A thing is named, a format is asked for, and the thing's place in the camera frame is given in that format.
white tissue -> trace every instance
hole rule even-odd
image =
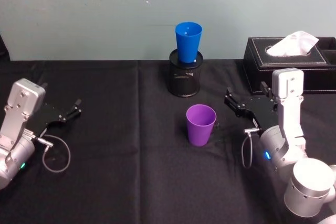
[[[317,41],[319,39],[311,34],[297,31],[269,48],[267,53],[272,56],[306,55]]]

table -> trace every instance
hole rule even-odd
[[[82,116],[55,134],[72,151],[69,169],[51,174],[43,148],[3,191],[0,223],[317,223],[293,216],[283,188],[254,140],[253,168],[240,164],[244,127],[224,105],[227,86],[250,95],[241,60],[205,60],[201,90],[171,95],[168,61],[28,61],[0,64],[0,105],[14,81],[48,82],[45,101],[67,108],[83,100]],[[334,94],[305,95],[307,153],[336,164]],[[187,142],[185,111],[197,103],[217,112],[218,127],[202,148]],[[60,162],[50,156],[49,162]]]

cable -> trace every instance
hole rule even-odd
[[[61,139],[60,137],[53,136],[53,135],[43,135],[43,136],[51,137],[51,138],[60,140],[62,143],[64,143],[65,147],[66,147],[67,150],[68,150],[68,154],[69,154],[67,165],[66,165],[63,169],[61,169],[61,170],[53,170],[53,169],[50,169],[50,168],[46,165],[45,159],[46,159],[46,153],[47,153],[47,152],[44,152],[44,153],[43,153],[43,156],[42,156],[42,163],[43,163],[44,167],[45,167],[48,171],[50,171],[50,172],[52,172],[52,173],[62,173],[62,172],[64,172],[64,171],[69,167],[69,165],[70,165],[70,161],[71,161],[71,152],[70,152],[70,148],[69,148],[69,146],[68,146],[67,143],[66,143],[63,139]]]
[[[246,143],[246,141],[247,141],[247,139],[250,139],[250,162],[249,162],[249,164],[248,164],[248,166],[246,166],[245,165],[245,161],[244,161],[244,146],[245,146],[245,143]],[[243,163],[243,167],[245,168],[245,169],[250,169],[251,168],[251,165],[252,165],[252,159],[253,159],[253,143],[252,143],[252,136],[251,136],[251,134],[248,134],[247,135],[247,137],[244,139],[244,141],[243,141],[243,143],[242,143],[242,149],[241,149],[241,161],[242,161],[242,163]]]

plastic cup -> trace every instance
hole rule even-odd
[[[210,137],[216,121],[216,112],[207,105],[191,106],[186,113],[188,139],[192,145],[203,146]]]
[[[194,22],[183,22],[176,26],[175,33],[179,61],[194,62],[197,57],[202,27]]]

black tissue box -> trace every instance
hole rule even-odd
[[[317,37],[317,44],[304,56],[271,56],[266,50],[284,37],[248,38],[244,70],[252,93],[261,93],[262,81],[271,87],[276,69],[304,71],[304,93],[336,93],[336,39]]]

